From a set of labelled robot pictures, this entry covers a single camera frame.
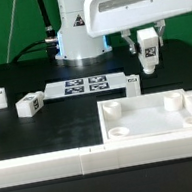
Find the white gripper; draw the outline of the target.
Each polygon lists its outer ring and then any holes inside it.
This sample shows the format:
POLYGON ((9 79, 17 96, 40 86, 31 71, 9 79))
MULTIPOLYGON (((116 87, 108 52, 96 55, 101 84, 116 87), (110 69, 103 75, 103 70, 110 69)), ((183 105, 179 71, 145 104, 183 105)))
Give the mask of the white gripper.
POLYGON ((192 11, 192 0, 85 0, 84 15, 87 33, 92 37, 121 32, 135 54, 131 28, 155 23, 159 45, 163 46, 165 19, 192 11))

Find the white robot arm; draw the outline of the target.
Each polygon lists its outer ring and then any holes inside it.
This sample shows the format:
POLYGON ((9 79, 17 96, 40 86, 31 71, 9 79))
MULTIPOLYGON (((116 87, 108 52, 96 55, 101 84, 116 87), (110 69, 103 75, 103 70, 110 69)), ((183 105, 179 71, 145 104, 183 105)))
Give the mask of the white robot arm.
POLYGON ((192 11, 192 0, 58 0, 61 27, 57 32, 61 60, 84 62, 111 50, 105 37, 155 23, 158 35, 166 18, 192 11))

